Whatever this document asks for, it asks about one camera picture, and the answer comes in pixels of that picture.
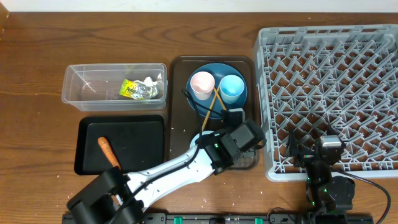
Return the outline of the light blue bowl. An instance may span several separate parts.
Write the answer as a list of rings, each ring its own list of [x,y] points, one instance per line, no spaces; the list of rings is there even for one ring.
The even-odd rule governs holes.
[[[204,147],[210,145],[211,143],[214,143],[218,136],[219,136],[219,134],[215,134],[214,131],[204,131],[204,132],[202,132],[201,143],[199,143],[200,135],[197,134],[191,140],[189,148],[192,148],[193,146],[196,146],[197,144],[199,144],[201,148],[204,148]]]

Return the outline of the light blue cup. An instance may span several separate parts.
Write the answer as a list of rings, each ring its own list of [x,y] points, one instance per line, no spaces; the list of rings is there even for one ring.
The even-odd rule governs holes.
[[[244,81],[237,75],[227,75],[220,81],[221,99],[227,104],[237,102],[244,89]]]

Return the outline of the white tissue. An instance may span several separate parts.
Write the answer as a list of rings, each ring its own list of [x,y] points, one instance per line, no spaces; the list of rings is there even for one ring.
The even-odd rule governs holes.
[[[164,82],[160,73],[156,77],[146,77],[144,79],[144,85],[146,87],[146,99],[158,99],[163,97]]]

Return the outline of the yellow silver snack wrapper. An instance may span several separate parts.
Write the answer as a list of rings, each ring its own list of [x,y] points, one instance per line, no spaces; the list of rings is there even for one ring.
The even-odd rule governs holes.
[[[145,90],[144,80],[124,79],[119,94],[134,100],[149,100],[145,97]]]

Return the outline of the white napkin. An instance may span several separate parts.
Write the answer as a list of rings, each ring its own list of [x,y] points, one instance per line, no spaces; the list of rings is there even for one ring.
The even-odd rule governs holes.
[[[255,164],[257,161],[256,159],[256,151],[253,149],[250,149],[246,152],[243,152],[238,159],[238,168],[248,168],[251,167],[253,164]]]

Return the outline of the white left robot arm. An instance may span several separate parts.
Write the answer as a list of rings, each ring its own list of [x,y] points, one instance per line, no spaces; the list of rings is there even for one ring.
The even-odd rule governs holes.
[[[241,154],[259,149],[264,132],[249,119],[237,128],[199,134],[185,154],[159,166],[122,173],[114,167],[97,176],[67,202],[75,223],[139,223],[162,197],[233,166]]]

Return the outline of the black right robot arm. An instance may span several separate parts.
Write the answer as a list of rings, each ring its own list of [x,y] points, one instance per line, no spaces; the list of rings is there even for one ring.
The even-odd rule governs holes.
[[[331,129],[320,136],[310,149],[299,145],[294,130],[289,131],[287,155],[294,159],[294,167],[307,173],[306,194],[313,205],[297,216],[295,223],[355,224],[372,223],[368,215],[348,215],[353,209],[355,182],[349,177],[332,175],[332,165],[341,159],[346,144]]]

